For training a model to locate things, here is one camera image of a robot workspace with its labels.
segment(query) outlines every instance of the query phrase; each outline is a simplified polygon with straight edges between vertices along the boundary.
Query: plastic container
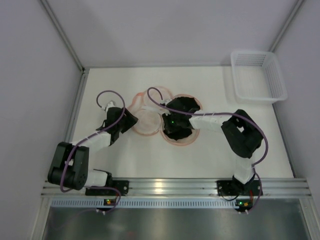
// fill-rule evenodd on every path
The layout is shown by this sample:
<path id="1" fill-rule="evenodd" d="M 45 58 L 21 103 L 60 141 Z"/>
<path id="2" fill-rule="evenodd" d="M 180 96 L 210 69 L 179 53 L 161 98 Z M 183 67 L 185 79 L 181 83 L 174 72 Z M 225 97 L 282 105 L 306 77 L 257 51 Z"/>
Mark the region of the plastic container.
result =
<path id="1" fill-rule="evenodd" d="M 231 66 L 239 103 L 273 104 L 288 94 L 277 56 L 267 51 L 233 51 Z"/>
<path id="2" fill-rule="evenodd" d="M 161 116 L 157 112 L 139 109 L 134 115 L 138 118 L 138 122 L 132 129 L 140 135 L 154 135 L 159 131 L 162 125 Z"/>

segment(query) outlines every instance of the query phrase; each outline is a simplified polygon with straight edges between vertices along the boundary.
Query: white plastic basket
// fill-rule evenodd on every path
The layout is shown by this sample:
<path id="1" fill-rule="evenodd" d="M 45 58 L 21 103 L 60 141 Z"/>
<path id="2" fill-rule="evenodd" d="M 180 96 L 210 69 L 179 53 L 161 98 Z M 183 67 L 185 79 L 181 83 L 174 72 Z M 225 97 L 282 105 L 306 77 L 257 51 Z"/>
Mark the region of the white plastic basket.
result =
<path id="1" fill-rule="evenodd" d="M 231 66 L 238 102 L 273 104 L 287 99 L 286 86 L 274 53 L 233 51 Z"/>

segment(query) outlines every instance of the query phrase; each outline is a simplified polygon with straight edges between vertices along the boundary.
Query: metal extrusion bar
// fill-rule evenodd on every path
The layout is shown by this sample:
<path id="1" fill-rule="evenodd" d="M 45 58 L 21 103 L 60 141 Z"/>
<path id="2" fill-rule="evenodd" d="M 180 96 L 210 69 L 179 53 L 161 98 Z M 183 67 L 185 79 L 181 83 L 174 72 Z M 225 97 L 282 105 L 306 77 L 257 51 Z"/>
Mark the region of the metal extrusion bar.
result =
<path id="1" fill-rule="evenodd" d="M 278 34 L 276 35 L 275 39 L 273 40 L 270 48 L 269 48 L 269 52 L 275 52 L 279 43 L 281 42 L 281 40 L 283 39 L 283 37 L 285 36 L 286 32 L 288 31 L 290 25 L 293 23 L 295 17 L 297 16 L 297 14 L 299 13 L 299 11 L 302 9 L 303 4 L 306 2 L 306 0 L 296 0 L 293 7 L 291 8 L 290 14 L 288 15 L 288 17 L 286 18 L 284 24 L 282 25 L 280 31 L 278 32 Z"/>
<path id="2" fill-rule="evenodd" d="M 123 198 L 192 198 L 211 199 L 218 196 L 217 178 L 114 178 L 128 180 L 129 191 Z M 261 198 L 296 199 L 311 198 L 311 192 L 304 178 L 263 178 L 263 196 Z M 45 183 L 43 197 L 83 197 L 85 190 L 72 190 L 62 193 L 59 186 Z"/>
<path id="3" fill-rule="evenodd" d="M 79 85 L 77 87 L 77 91 L 76 91 L 72 109 L 71 109 L 71 115 L 67 124 L 67 129 L 65 131 L 64 141 L 66 142 L 72 141 L 72 136 L 74 135 L 74 131 L 76 127 L 75 121 L 78 118 L 80 103 L 84 95 L 88 74 L 89 74 L 89 71 L 85 70 L 80 77 Z"/>
<path id="4" fill-rule="evenodd" d="M 142 64 L 126 64 L 119 66 L 118 64 L 105 66 L 85 66 L 85 69 L 105 69 L 105 68 L 170 68 L 170 67 L 231 67 L 231 63 L 224 62 L 192 62 L 192 63 L 142 63 Z"/>
<path id="5" fill-rule="evenodd" d="M 320 218 L 312 199 L 300 199 L 305 223 L 312 240 L 320 240 Z"/>
<path id="6" fill-rule="evenodd" d="M 68 49 L 69 53 L 71 54 L 76 66 L 78 67 L 78 69 L 83 72 L 85 69 L 80 61 L 80 59 L 78 58 L 76 51 L 74 50 L 74 48 L 71 45 L 70 40 L 68 39 L 65 31 L 63 30 L 61 24 L 59 23 L 54 11 L 52 10 L 50 4 L 48 3 L 47 0 L 39 0 L 39 2 L 41 3 L 41 5 L 43 6 L 44 10 L 46 11 L 46 13 L 48 14 L 52 24 L 54 25 L 55 29 L 57 30 L 59 36 L 61 37 L 62 41 L 64 42 L 66 48 Z"/>
<path id="7" fill-rule="evenodd" d="M 61 197 L 54 198 L 52 208 L 112 208 L 105 205 L 105 199 L 99 197 Z M 236 201 L 216 198 L 122 198 L 116 206 L 120 209 L 235 209 Z"/>
<path id="8" fill-rule="evenodd" d="M 46 227 L 46 222 L 49 215 L 49 210 L 51 207 L 52 199 L 44 197 L 41 200 L 41 205 L 36 216 L 34 226 L 32 229 L 30 240 L 40 240 L 43 238 L 43 234 Z"/>

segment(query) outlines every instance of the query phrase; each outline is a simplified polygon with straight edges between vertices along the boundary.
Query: metal frame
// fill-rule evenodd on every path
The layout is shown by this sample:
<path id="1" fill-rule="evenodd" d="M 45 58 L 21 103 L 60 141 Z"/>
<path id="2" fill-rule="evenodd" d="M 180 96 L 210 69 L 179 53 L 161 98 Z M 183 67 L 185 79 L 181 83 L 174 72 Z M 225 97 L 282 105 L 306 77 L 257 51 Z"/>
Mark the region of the metal frame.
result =
<path id="1" fill-rule="evenodd" d="M 120 178 L 129 181 L 128 194 L 123 198 L 198 198 L 221 199 L 217 181 L 221 178 Z M 263 178 L 261 199 L 311 199 L 311 192 L 304 178 Z M 86 190 L 63 193 L 60 186 L 46 182 L 41 196 L 46 198 L 92 198 Z"/>
<path id="2" fill-rule="evenodd" d="M 62 197 L 54 198 L 52 208 L 112 208 L 105 205 L 100 197 Z M 215 198 L 121 198 L 117 209 L 238 209 L 236 201 Z"/>
<path id="3" fill-rule="evenodd" d="M 84 93 L 84 89 L 89 74 L 89 69 L 85 69 L 77 56 L 70 40 L 68 39 L 65 31 L 59 23 L 54 11 L 47 0 L 39 0 L 43 6 L 47 15 L 49 16 L 53 26 L 57 30 L 57 33 L 61 37 L 63 43 L 71 54 L 75 64 L 82 72 L 78 90 L 74 97 L 74 103 L 71 114 L 69 116 L 68 126 L 65 134 L 65 141 L 70 141 L 74 134 L 76 120 L 78 118 L 79 109 Z M 293 23 L 295 17 L 300 12 L 303 4 L 306 0 L 296 0 L 293 7 L 290 10 L 285 22 L 281 26 L 277 36 L 270 45 L 269 51 L 274 52 L 279 46 L 284 35 L 288 31 L 289 27 Z M 287 148 L 287 153 L 290 159 L 290 151 Z M 203 178 L 203 179 L 178 179 L 178 178 L 116 178 L 118 180 L 129 180 L 130 188 L 128 195 L 124 196 L 125 201 L 132 199 L 143 199 L 143 200 L 159 200 L 159 199 L 180 199 L 180 200 L 214 200 L 219 201 L 217 191 L 217 180 L 216 178 Z M 316 210 L 314 201 L 311 196 L 311 192 L 307 181 L 304 178 L 264 178 L 262 179 L 264 195 L 262 199 L 300 199 L 302 213 L 305 218 L 306 225 L 310 232 L 311 239 L 320 240 L 320 220 Z M 80 199 L 92 199 L 91 197 L 85 196 L 85 192 L 81 191 L 70 191 L 68 193 L 61 193 L 57 185 L 52 185 L 48 182 L 45 183 L 41 193 L 41 206 L 38 211 L 36 222 L 32 231 L 31 239 L 39 240 L 42 238 L 46 219 L 48 218 L 49 209 L 52 200 L 56 198 L 62 198 L 65 200 L 72 200 L 75 198 Z"/>
<path id="4" fill-rule="evenodd" d="M 61 37 L 65 47 L 68 49 L 69 53 L 71 54 L 74 63 L 76 64 L 76 66 L 78 67 L 78 69 L 83 72 L 85 70 L 84 66 L 82 65 L 78 55 L 76 54 L 76 51 L 74 50 L 74 48 L 72 47 L 72 44 L 69 40 L 69 38 L 67 37 L 64 29 L 62 28 L 61 24 L 59 23 L 54 11 L 52 10 L 50 4 L 48 3 L 47 0 L 39 0 L 40 4 L 43 6 L 45 12 L 47 13 L 48 17 L 50 18 L 53 26 L 55 27 L 55 29 L 58 32 L 58 35 Z"/>
<path id="5" fill-rule="evenodd" d="M 275 52 L 277 47 L 279 46 L 281 40 L 284 38 L 286 32 L 288 31 L 289 27 L 291 26 L 291 24 L 293 23 L 294 19 L 296 18 L 296 16 L 298 15 L 298 13 L 300 12 L 300 10 L 302 9 L 304 3 L 306 2 L 306 0 L 296 0 L 293 7 L 291 8 L 289 15 L 287 16 L 287 18 L 285 19 L 283 25 L 281 26 L 278 34 L 276 35 L 275 39 L 273 40 L 270 48 L 269 48 L 269 52 Z"/>

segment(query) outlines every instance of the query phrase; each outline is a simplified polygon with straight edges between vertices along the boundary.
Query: gray wall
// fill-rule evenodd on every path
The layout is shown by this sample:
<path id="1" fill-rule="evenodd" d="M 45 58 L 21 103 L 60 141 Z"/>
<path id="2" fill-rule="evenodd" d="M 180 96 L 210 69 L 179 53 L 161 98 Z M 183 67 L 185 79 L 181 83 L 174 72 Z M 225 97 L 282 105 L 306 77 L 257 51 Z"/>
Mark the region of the gray wall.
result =
<path id="1" fill-rule="evenodd" d="M 288 99 L 276 105 L 297 176 L 320 212 L 320 1 L 308 0 L 276 54 Z"/>
<path id="2" fill-rule="evenodd" d="M 27 239 L 80 73 L 36 0 L 0 7 L 0 238 Z"/>
<path id="3" fill-rule="evenodd" d="M 296 0 L 48 0 L 84 66 L 216 65 L 268 50 Z"/>

